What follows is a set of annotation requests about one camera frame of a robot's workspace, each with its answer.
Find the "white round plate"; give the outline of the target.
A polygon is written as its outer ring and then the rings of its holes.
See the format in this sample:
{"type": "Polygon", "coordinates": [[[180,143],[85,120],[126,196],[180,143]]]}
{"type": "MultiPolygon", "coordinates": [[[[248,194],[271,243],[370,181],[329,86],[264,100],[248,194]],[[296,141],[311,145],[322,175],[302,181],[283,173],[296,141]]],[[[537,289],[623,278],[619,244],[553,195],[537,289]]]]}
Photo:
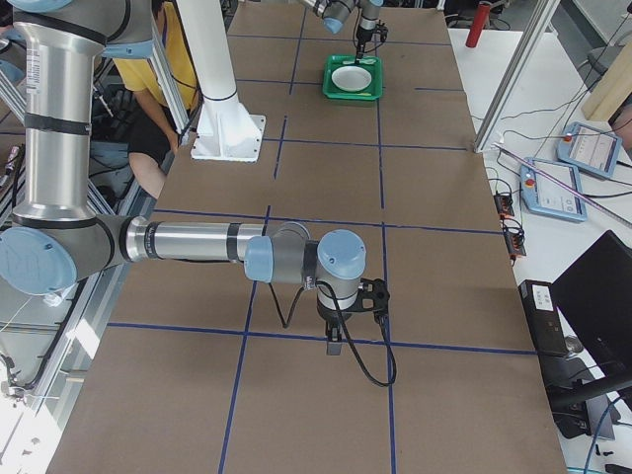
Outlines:
{"type": "Polygon", "coordinates": [[[344,92],[356,93],[366,89],[372,82],[372,75],[365,69],[348,65],[332,72],[333,84],[344,92]]]}

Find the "green plastic tray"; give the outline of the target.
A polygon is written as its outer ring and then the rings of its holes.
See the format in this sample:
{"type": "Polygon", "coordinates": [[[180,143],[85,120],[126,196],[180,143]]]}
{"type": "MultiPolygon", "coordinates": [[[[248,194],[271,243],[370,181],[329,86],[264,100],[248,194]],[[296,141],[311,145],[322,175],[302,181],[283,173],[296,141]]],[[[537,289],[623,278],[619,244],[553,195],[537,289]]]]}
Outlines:
{"type": "Polygon", "coordinates": [[[370,65],[359,66],[367,70],[372,75],[371,84],[364,90],[356,93],[344,92],[338,89],[332,82],[331,75],[334,70],[339,67],[347,66],[342,62],[345,60],[356,59],[353,55],[332,54],[327,58],[324,70],[322,92],[329,99],[335,100],[351,100],[351,101],[375,101],[382,96],[382,61],[379,57],[368,56],[365,58],[375,57],[376,62],[370,65]]]}

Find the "red cylinder bottle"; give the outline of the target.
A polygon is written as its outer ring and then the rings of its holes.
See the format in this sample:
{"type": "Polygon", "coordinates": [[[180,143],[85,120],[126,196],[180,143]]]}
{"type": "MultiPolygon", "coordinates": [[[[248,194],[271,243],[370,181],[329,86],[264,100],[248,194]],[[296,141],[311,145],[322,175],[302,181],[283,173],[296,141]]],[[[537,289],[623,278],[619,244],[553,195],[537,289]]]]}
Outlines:
{"type": "Polygon", "coordinates": [[[465,42],[465,46],[468,48],[475,48],[478,44],[480,36],[485,29],[486,22],[488,20],[490,11],[492,9],[492,3],[490,1],[480,1],[478,3],[473,21],[471,23],[469,33],[465,42]]]}

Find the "brown cardboard table mat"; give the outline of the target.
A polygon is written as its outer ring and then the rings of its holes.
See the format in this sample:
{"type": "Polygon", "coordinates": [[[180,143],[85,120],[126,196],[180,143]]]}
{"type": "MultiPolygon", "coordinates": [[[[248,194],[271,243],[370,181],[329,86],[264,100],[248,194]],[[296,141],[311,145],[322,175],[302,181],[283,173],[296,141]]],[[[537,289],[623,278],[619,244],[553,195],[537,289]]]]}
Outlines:
{"type": "Polygon", "coordinates": [[[153,220],[350,230],[387,317],[352,315],[354,344],[329,355],[322,313],[353,295],[315,256],[273,285],[239,264],[134,264],[50,472],[565,471],[442,16],[381,16],[385,90],[352,105],[321,91],[351,28],[241,6],[228,42],[268,120],[261,156],[182,154],[153,220]]]}

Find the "lower orange circuit board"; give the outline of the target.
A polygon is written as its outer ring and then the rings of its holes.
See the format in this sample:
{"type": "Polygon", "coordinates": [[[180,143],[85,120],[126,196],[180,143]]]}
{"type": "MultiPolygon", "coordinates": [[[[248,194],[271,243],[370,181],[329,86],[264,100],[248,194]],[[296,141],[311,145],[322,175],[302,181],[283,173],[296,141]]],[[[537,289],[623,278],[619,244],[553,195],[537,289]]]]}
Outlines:
{"type": "Polygon", "coordinates": [[[510,258],[515,260],[518,257],[524,257],[526,255],[524,231],[517,227],[505,227],[503,234],[510,258]]]}

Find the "orange circuit board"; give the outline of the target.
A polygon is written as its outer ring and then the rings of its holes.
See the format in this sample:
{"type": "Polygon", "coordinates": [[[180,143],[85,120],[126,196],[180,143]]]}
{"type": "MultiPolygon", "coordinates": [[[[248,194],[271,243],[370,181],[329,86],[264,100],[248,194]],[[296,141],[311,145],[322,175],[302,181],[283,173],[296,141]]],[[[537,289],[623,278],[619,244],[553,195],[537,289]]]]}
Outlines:
{"type": "Polygon", "coordinates": [[[512,194],[495,193],[494,203],[501,219],[514,217],[514,200],[512,194]]]}
{"type": "Polygon", "coordinates": [[[510,258],[515,260],[518,257],[524,257],[526,255],[524,231],[517,227],[505,227],[503,234],[510,258]]]}

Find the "black computer box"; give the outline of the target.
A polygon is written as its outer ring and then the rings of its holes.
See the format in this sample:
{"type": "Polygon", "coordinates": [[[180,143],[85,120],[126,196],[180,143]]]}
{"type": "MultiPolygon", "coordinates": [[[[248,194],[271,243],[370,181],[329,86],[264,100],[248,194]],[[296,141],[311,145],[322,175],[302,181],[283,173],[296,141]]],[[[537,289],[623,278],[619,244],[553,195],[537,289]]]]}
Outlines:
{"type": "Polygon", "coordinates": [[[575,354],[566,344],[551,284],[525,279],[518,286],[518,292],[536,352],[540,356],[573,357],[575,354]]]}

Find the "upper orange circuit board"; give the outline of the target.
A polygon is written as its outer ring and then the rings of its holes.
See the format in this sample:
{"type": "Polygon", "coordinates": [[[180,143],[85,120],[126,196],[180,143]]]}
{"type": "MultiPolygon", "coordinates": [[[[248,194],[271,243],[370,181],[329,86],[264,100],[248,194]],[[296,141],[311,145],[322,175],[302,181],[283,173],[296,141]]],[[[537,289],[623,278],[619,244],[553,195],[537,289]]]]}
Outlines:
{"type": "Polygon", "coordinates": [[[495,193],[494,203],[501,219],[514,217],[514,200],[512,194],[495,193]]]}

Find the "person in yellow shirt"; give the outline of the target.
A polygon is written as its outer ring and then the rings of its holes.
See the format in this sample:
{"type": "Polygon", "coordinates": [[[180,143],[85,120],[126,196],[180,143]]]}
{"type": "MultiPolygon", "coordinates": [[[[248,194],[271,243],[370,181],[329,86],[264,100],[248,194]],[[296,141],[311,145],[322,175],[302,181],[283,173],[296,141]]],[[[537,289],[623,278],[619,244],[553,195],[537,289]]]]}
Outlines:
{"type": "MultiPolygon", "coordinates": [[[[189,111],[198,97],[198,81],[176,8],[170,1],[154,1],[152,13],[166,58],[189,111]]],[[[150,62],[117,59],[115,65],[125,88],[133,93],[140,106],[129,135],[128,161],[139,185],[150,196],[158,198],[166,181],[162,164],[169,151],[178,151],[179,134],[150,62]]]]}

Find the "near blue teach pendant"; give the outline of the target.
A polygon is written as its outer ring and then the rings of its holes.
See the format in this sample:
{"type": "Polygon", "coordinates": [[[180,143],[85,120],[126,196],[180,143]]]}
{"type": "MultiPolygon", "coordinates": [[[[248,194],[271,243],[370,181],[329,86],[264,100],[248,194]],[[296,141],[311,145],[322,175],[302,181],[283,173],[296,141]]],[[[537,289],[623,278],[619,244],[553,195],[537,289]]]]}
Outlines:
{"type": "Polygon", "coordinates": [[[585,204],[541,174],[544,171],[579,193],[582,189],[579,169],[576,166],[531,157],[526,161],[529,166],[521,165],[519,171],[520,195],[530,212],[572,222],[587,220],[585,204]]]}

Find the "blue teach pendant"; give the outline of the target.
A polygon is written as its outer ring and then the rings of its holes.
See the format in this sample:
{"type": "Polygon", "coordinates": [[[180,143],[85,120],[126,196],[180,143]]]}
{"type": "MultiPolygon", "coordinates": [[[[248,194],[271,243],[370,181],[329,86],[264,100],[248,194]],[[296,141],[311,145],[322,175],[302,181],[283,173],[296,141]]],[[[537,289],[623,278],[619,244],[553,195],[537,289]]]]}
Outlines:
{"type": "Polygon", "coordinates": [[[572,122],[557,144],[557,158],[600,179],[613,176],[622,139],[613,132],[572,122]]]}
{"type": "Polygon", "coordinates": [[[585,204],[541,174],[544,171],[579,193],[582,189],[579,169],[576,166],[531,157],[526,161],[529,166],[521,165],[519,171],[520,195],[530,212],[572,222],[587,220],[585,204]]]}

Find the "far blue teach pendant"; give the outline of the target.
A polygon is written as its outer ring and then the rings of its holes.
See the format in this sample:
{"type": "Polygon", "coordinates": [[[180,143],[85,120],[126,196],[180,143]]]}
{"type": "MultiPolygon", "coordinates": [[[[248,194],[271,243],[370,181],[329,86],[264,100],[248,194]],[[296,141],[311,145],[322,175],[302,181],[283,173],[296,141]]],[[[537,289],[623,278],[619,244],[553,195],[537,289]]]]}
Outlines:
{"type": "Polygon", "coordinates": [[[622,139],[613,132],[572,122],[557,144],[557,158],[600,179],[613,176],[622,139]]]}

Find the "wooden block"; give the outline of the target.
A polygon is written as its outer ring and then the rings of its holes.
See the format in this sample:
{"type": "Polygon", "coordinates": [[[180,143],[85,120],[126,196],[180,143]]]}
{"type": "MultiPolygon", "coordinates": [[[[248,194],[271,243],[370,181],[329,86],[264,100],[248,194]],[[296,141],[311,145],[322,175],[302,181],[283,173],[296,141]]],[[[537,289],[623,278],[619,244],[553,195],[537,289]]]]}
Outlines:
{"type": "Polygon", "coordinates": [[[593,49],[587,63],[602,76],[582,105],[586,119],[607,121],[631,94],[631,40],[593,49]]]}

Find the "black monitor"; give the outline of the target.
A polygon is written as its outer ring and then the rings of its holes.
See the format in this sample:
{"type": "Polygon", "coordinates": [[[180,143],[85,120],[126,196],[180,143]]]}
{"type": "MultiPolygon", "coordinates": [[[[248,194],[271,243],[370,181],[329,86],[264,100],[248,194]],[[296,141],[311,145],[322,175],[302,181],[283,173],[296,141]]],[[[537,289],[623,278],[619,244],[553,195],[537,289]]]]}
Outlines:
{"type": "Polygon", "coordinates": [[[552,284],[553,299],[607,374],[631,368],[631,248],[605,231],[552,284]]]}

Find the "long metal ruler rod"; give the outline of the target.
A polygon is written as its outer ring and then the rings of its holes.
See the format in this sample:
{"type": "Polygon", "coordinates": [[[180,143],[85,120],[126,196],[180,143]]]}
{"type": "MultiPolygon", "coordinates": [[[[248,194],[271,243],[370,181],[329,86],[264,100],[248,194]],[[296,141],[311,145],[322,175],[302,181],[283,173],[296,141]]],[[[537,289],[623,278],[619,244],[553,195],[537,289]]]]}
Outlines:
{"type": "Polygon", "coordinates": [[[560,181],[557,178],[555,178],[553,175],[550,175],[549,173],[546,173],[544,170],[540,170],[534,164],[531,164],[528,160],[523,159],[523,158],[519,157],[518,155],[514,154],[513,152],[509,151],[508,149],[503,147],[499,142],[494,142],[493,146],[498,148],[505,155],[513,158],[515,161],[520,163],[522,166],[525,166],[525,167],[531,169],[533,171],[534,176],[537,176],[538,174],[540,174],[542,177],[546,178],[547,180],[549,180],[550,182],[552,182],[556,186],[558,186],[558,187],[562,188],[563,190],[565,190],[566,192],[570,193],[575,198],[578,198],[580,201],[588,204],[589,206],[592,206],[593,208],[595,208],[599,212],[607,215],[608,217],[614,219],[615,221],[617,221],[617,222],[621,223],[622,225],[624,225],[624,226],[626,226],[626,227],[631,229],[631,221],[629,221],[629,220],[623,218],[622,216],[616,214],[614,211],[611,211],[610,209],[604,207],[603,205],[601,205],[600,203],[596,202],[595,200],[584,196],[582,193],[580,193],[580,192],[578,192],[576,190],[573,190],[568,185],[564,184],[562,181],[560,181]]]}

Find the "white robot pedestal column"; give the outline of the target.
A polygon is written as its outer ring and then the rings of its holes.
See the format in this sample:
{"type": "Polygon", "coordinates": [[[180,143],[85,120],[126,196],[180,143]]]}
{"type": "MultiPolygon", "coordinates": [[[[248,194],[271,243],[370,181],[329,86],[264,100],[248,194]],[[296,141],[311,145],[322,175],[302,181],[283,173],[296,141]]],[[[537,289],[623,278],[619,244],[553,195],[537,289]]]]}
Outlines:
{"type": "Polygon", "coordinates": [[[177,7],[203,97],[192,157],[257,161],[266,118],[240,102],[220,2],[183,0],[177,7]]]}

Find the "aluminium frame post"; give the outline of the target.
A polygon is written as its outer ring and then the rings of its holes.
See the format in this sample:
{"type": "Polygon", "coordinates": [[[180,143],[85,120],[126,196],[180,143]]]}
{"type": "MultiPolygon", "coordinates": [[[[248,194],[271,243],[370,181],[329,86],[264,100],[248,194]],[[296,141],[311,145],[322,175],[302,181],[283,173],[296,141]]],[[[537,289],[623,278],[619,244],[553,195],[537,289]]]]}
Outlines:
{"type": "Polygon", "coordinates": [[[511,98],[517,82],[545,33],[560,0],[539,0],[523,31],[499,87],[486,111],[477,132],[473,149],[482,153],[491,140],[492,132],[500,121],[501,112],[511,98]]]}

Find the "aluminium side frame rail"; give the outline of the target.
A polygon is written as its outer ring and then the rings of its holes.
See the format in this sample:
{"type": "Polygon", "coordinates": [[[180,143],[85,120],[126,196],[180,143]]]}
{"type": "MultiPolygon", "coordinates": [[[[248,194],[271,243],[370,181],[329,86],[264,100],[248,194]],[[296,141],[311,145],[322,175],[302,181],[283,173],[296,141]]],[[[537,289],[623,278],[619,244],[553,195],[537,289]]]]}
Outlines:
{"type": "Polygon", "coordinates": [[[164,46],[159,38],[158,28],[153,19],[151,19],[151,28],[152,53],[148,61],[167,102],[176,130],[180,135],[180,141],[183,141],[189,137],[189,114],[185,108],[178,83],[172,74],[164,46]]]}

